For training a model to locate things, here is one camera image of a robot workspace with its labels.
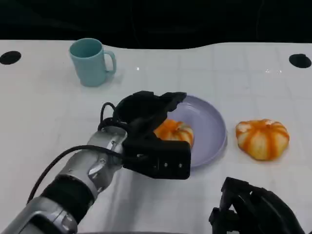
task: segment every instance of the white and orange pumpkin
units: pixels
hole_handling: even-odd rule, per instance
[[[193,146],[193,131],[189,125],[182,121],[166,119],[158,128],[154,130],[154,133],[162,140],[183,140],[187,141],[191,147]]]
[[[280,157],[289,143],[289,134],[280,122],[269,119],[240,122],[236,137],[241,150],[257,160]]]

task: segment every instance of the table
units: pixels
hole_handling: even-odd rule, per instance
[[[158,95],[184,91],[212,103],[226,121],[226,152],[185,181],[118,171],[79,232],[209,234],[208,218],[219,204],[226,176],[272,190],[292,208],[303,229],[312,230],[312,68],[299,69],[288,61],[298,53],[312,58],[312,45],[222,43],[187,50],[106,46],[116,54],[115,78],[86,88],[68,56],[71,43],[0,41],[0,54],[22,54],[19,62],[0,66],[0,230],[24,207],[43,169],[65,149],[88,141],[102,104],[117,104],[140,90]],[[279,120],[289,130],[290,146],[280,160],[260,163],[238,149],[235,125],[254,118]],[[39,192],[65,162],[51,171]]]

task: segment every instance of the plate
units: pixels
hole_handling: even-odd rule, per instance
[[[220,112],[210,103],[187,96],[168,118],[183,121],[194,133],[191,168],[211,162],[222,155],[227,144],[227,130]]]

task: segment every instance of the small pumpkin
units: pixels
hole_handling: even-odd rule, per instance
[[[154,130],[154,133],[162,140],[183,140],[187,141],[191,147],[193,146],[193,131],[189,125],[182,121],[166,119]]]
[[[257,160],[280,157],[289,143],[284,125],[269,119],[240,122],[236,137],[239,148]]]

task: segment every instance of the light blue mug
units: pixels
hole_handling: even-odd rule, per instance
[[[99,40],[83,38],[75,41],[69,48],[80,83],[88,87],[100,86],[107,77],[116,72],[116,59],[112,51],[104,50]],[[113,70],[107,71],[104,54],[108,54],[113,61]]]

